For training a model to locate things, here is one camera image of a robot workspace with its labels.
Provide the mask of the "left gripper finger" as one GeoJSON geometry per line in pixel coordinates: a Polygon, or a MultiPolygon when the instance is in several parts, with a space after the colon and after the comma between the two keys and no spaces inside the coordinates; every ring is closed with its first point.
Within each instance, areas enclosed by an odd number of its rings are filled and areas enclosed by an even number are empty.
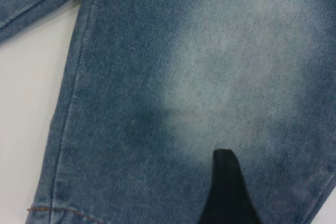
{"type": "Polygon", "coordinates": [[[213,151],[211,187],[202,223],[261,223],[232,150],[213,151]]]}

